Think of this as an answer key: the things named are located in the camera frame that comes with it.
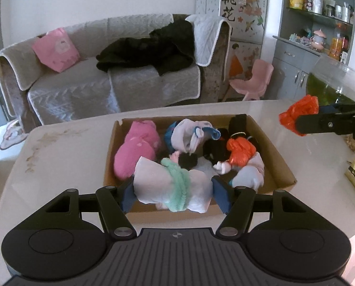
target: fish tank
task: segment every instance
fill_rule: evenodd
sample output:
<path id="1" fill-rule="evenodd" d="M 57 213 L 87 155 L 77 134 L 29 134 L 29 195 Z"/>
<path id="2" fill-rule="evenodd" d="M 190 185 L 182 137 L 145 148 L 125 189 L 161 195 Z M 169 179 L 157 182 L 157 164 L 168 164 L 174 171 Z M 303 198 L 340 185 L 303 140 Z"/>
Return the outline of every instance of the fish tank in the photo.
<path id="1" fill-rule="evenodd" d="M 355 102 L 355 70 L 322 55 L 308 76 L 306 94 L 317 96 L 320 106 Z"/>

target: cabinet handle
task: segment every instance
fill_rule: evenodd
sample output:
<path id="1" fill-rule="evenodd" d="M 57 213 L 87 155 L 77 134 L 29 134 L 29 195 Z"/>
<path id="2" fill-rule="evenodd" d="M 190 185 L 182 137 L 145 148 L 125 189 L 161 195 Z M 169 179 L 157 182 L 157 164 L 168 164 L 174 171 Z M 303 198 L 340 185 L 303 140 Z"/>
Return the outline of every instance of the cabinet handle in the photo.
<path id="1" fill-rule="evenodd" d="M 298 71 L 298 72 L 297 72 L 297 75 L 295 76 L 295 79 L 294 79 L 294 83 L 295 83 L 295 84 L 297 83 L 299 72 L 300 72 L 300 71 Z"/>
<path id="2" fill-rule="evenodd" d="M 289 53 L 289 52 L 285 52 L 285 54 L 287 54 L 288 56 L 292 56 L 293 58 L 295 57 L 295 55 L 293 55 L 293 54 L 291 54 L 291 53 Z"/>
<path id="3" fill-rule="evenodd" d="M 302 75 L 301 83 L 300 83 L 300 88 L 302 88 L 303 82 L 305 81 L 305 80 L 304 80 L 305 77 L 306 77 L 306 74 Z"/>

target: table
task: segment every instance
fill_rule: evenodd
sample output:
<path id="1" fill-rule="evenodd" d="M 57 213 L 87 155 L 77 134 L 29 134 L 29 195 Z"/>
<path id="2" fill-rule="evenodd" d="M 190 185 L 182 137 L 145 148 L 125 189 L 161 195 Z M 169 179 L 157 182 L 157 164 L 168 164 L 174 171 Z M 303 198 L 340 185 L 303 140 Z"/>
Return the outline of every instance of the table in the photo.
<path id="1" fill-rule="evenodd" d="M 238 113 L 251 115 L 284 157 L 298 180 L 291 193 L 352 238 L 355 189 L 344 172 L 347 160 L 352 160 L 354 154 L 335 134 L 299 137 L 280 126 L 278 114 L 291 104 L 276 100 L 165 107 L 39 127 L 27 138 L 1 196 L 0 247 L 7 232 L 65 189 L 77 188 L 83 194 L 102 187 L 115 120 Z M 127 217 L 139 231 L 142 227 L 216 229 L 224 215 L 217 206 L 211 206 L 205 214 L 148 212 L 130 213 Z M 84 214 L 83 219 L 99 224 L 95 213 Z M 253 224 L 267 219 L 263 213 L 255 214 Z M 0 284 L 9 277 L 0 252 Z"/>

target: pink teapot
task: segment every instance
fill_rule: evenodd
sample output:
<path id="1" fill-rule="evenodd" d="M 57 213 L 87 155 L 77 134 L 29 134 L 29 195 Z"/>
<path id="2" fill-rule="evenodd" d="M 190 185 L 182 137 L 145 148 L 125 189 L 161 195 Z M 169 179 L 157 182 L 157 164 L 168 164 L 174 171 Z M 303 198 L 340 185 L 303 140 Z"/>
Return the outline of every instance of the pink teapot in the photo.
<path id="1" fill-rule="evenodd" d="M 325 45 L 326 35 L 322 29 L 314 31 L 314 36 L 310 39 L 310 45 L 317 51 L 322 51 Z"/>

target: pink plastic chair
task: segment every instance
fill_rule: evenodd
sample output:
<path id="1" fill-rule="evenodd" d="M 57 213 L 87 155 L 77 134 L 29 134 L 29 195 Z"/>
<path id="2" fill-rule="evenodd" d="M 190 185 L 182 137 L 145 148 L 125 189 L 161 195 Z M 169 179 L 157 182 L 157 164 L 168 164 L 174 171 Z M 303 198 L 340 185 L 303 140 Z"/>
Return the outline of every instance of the pink plastic chair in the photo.
<path id="1" fill-rule="evenodd" d="M 230 80 L 230 86 L 224 96 L 223 102 L 228 98 L 232 88 L 236 90 L 237 93 L 245 95 L 243 101 L 251 99 L 259 100 L 260 97 L 264 95 L 266 88 L 268 87 L 273 69 L 274 67 L 272 64 L 267 63 L 264 60 L 255 60 L 251 71 L 251 79 L 248 81 L 238 79 Z"/>

